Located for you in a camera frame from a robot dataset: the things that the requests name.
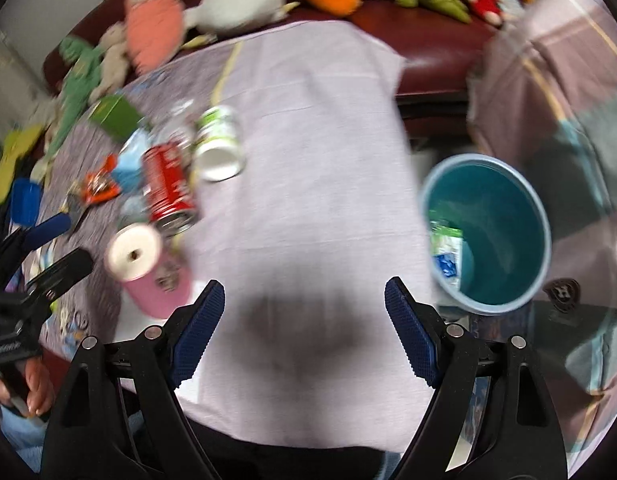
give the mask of plastic bucket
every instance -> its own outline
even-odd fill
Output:
[[[431,267],[466,310],[510,312],[541,287],[551,256],[548,218],[535,190],[508,164],[474,153],[447,158],[424,182],[421,211],[427,224],[443,219],[463,232],[459,290],[432,258]]]

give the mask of blue handle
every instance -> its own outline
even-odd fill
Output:
[[[213,281],[195,300],[195,314],[173,349],[171,380],[175,388],[179,388],[182,381],[192,378],[195,373],[208,341],[224,314],[225,301],[224,287]]]
[[[42,188],[27,178],[16,178],[11,188],[11,220],[24,227],[37,223],[42,202]]]
[[[27,231],[22,243],[22,250],[25,253],[35,251],[69,229],[70,216],[66,213],[58,213]]]
[[[399,290],[395,279],[386,283],[384,301],[413,372],[417,377],[426,380],[429,386],[435,388],[441,380],[441,373],[437,368],[435,345],[415,316],[408,298]]]

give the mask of candy wrapper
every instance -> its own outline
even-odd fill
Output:
[[[431,251],[447,282],[459,290],[462,274],[462,232],[437,222],[431,223]]]

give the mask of blue rubber grip pad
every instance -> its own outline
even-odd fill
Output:
[[[27,231],[22,243],[22,251],[24,253],[35,251],[69,229],[70,216],[65,213],[58,213]]]
[[[440,376],[435,345],[415,316],[408,299],[393,280],[386,283],[384,303],[413,372],[425,379],[429,386],[436,387]]]
[[[217,283],[198,306],[173,349],[171,380],[175,388],[190,379],[224,313],[224,287]]]

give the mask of soda can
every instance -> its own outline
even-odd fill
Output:
[[[142,169],[150,221],[164,236],[186,231],[198,220],[198,211],[182,170],[177,145],[167,142],[146,150]]]
[[[153,132],[156,144],[174,142],[180,150],[182,165],[186,170],[192,162],[192,149],[197,136],[196,120],[200,106],[195,99],[181,99],[173,103]]]

